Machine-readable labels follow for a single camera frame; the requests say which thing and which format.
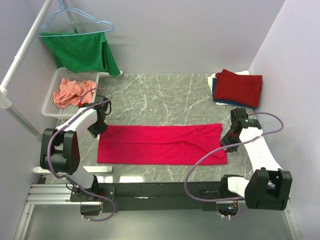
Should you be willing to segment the pink-red t-shirt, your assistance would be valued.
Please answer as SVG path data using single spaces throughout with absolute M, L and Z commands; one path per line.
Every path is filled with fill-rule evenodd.
M 100 135 L 99 164 L 194 165 L 220 147 L 223 125 L 110 125 Z

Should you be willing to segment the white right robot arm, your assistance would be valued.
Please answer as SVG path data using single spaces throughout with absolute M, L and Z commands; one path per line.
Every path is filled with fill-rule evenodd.
M 261 124 L 250 118 L 245 108 L 230 112 L 231 126 L 220 141 L 227 153 L 236 152 L 243 144 L 251 162 L 253 174 L 249 180 L 238 175 L 224 175 L 219 193 L 230 200 L 236 194 L 244 198 L 249 209 L 283 211 L 287 206 L 293 177 L 273 157 Z

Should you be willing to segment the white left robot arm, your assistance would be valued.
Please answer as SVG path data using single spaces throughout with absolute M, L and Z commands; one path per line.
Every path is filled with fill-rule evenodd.
M 47 128 L 42 135 L 40 167 L 59 177 L 67 176 L 72 183 L 83 188 L 82 195 L 88 201 L 99 197 L 100 188 L 97 177 L 80 164 L 78 138 L 85 131 L 89 131 L 93 138 L 103 134 L 108 129 L 105 119 L 111 109 L 111 101 L 99 95 L 93 103 L 81 105 L 64 125 Z

